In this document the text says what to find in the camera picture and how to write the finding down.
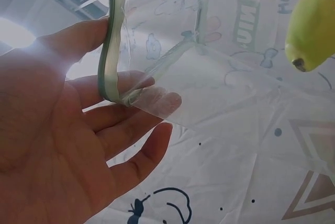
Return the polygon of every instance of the dark dot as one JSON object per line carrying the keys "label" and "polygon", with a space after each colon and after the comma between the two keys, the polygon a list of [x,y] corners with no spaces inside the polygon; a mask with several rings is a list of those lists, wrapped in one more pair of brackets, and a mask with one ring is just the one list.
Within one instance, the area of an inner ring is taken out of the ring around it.
{"label": "dark dot", "polygon": [[277,129],[275,129],[275,130],[274,130],[274,135],[275,135],[276,137],[280,137],[280,136],[282,135],[282,130],[281,130],[281,128],[277,128]]}

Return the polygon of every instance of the pear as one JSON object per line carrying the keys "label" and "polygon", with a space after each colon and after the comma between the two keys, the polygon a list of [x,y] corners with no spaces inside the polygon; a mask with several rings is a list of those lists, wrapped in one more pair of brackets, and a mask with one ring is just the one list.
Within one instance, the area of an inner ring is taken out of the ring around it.
{"label": "pear", "polygon": [[335,0],[299,0],[288,25],[285,53],[302,72],[335,54]]}

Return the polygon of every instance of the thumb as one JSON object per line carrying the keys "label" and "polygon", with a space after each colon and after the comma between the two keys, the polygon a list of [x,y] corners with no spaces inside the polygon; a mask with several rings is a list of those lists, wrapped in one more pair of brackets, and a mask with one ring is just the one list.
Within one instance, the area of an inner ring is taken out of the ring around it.
{"label": "thumb", "polygon": [[83,21],[57,33],[37,38],[27,50],[66,74],[74,63],[104,42],[107,28],[108,18]]}

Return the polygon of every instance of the finger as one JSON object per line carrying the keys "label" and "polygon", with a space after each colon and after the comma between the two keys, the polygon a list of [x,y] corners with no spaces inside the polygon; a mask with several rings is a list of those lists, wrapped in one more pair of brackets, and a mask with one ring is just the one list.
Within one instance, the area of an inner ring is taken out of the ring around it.
{"label": "finger", "polygon": [[171,124],[158,125],[133,158],[110,168],[115,179],[115,197],[120,197],[139,185],[157,167],[166,153],[171,132]]}
{"label": "finger", "polygon": [[[152,77],[146,77],[146,74],[140,71],[119,72],[118,76],[119,93],[127,92],[135,85],[138,85],[138,88],[145,88],[155,83]],[[80,77],[68,80],[67,83],[77,90],[83,109],[104,100],[99,93],[97,76]]]}
{"label": "finger", "polygon": [[[164,89],[161,88],[151,88],[143,92],[140,96],[139,102],[143,107],[146,108],[148,105],[145,102],[154,104],[163,96]],[[123,105],[108,105],[103,107],[98,107],[87,111],[84,114],[86,123],[94,132],[99,132],[105,128],[112,127],[121,121],[133,116],[135,113],[139,112],[140,109],[137,107],[126,107]]]}
{"label": "finger", "polygon": [[94,132],[99,132],[126,120],[138,111],[136,107],[113,104],[87,111],[84,113],[84,119]]}
{"label": "finger", "polygon": [[[181,97],[177,93],[168,93],[152,107],[156,115],[168,117],[181,105]],[[139,111],[121,123],[97,133],[105,150],[105,158],[109,160],[121,153],[143,137],[163,120],[157,116]]]}
{"label": "finger", "polygon": [[26,51],[61,68],[62,74],[66,74],[74,63],[103,43],[107,28],[108,19],[83,21],[36,39]]}

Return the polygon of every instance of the hand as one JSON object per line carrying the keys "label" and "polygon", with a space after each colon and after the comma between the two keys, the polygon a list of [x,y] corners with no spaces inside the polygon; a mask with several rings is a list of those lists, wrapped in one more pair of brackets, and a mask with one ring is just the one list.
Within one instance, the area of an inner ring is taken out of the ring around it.
{"label": "hand", "polygon": [[[162,120],[120,105],[83,113],[103,100],[97,77],[65,81],[70,66],[102,44],[106,30],[105,19],[82,22],[0,57],[0,223],[83,223],[163,158],[172,131],[165,123],[132,159],[109,168],[106,161]],[[119,89],[139,75],[121,75]],[[152,106],[168,116],[180,104],[178,95],[167,94]]]}

